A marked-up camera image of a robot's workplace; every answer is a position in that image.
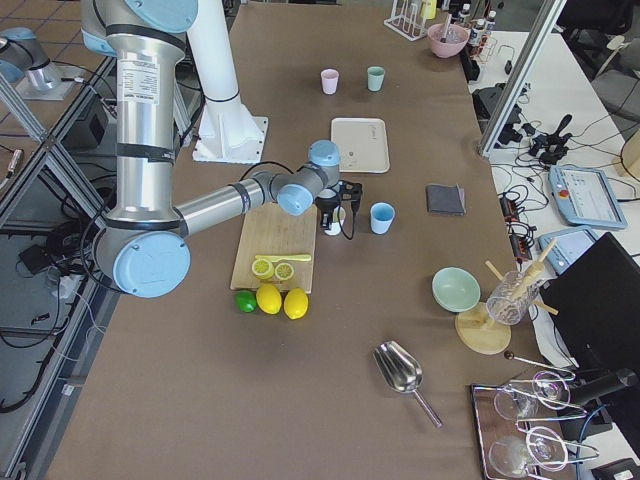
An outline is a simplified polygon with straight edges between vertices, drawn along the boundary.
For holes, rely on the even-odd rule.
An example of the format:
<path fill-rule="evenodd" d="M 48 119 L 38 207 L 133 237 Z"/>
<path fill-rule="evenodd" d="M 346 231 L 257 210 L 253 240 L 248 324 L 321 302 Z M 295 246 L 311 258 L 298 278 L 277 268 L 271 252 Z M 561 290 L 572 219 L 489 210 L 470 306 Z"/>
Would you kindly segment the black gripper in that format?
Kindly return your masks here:
<path fill-rule="evenodd" d="M 321 213 L 320 227 L 323 230 L 331 228 L 333 211 L 349 196 L 350 194 L 344 189 L 338 191 L 325 189 L 316 197 L 316 207 Z"/>

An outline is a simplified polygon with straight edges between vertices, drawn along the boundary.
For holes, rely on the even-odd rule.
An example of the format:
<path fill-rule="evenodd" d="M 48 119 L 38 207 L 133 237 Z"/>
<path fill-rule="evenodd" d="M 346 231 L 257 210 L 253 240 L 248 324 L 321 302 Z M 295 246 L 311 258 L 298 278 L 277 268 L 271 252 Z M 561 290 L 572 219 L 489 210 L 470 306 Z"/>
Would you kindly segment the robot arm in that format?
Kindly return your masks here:
<path fill-rule="evenodd" d="M 191 53 L 205 101 L 196 156 L 254 163 L 267 121 L 242 103 L 218 1 L 85 1 L 88 49 L 117 61 L 117 201 L 93 243 L 99 268 L 122 291 L 162 296 L 185 278 L 187 236 L 268 202 L 298 216 L 340 179 L 339 151 L 314 142 L 291 174 L 262 171 L 181 205 L 172 201 L 177 155 L 175 70 Z"/>

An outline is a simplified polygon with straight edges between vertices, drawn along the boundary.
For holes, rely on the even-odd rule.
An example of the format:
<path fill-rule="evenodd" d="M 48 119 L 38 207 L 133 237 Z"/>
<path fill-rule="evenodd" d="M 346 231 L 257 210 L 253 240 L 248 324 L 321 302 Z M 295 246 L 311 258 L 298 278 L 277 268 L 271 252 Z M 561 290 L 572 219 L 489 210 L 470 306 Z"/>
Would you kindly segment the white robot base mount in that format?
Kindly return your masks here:
<path fill-rule="evenodd" d="M 268 119 L 252 115 L 241 100 L 222 3 L 200 1 L 187 35 L 205 100 L 193 158 L 258 163 Z"/>

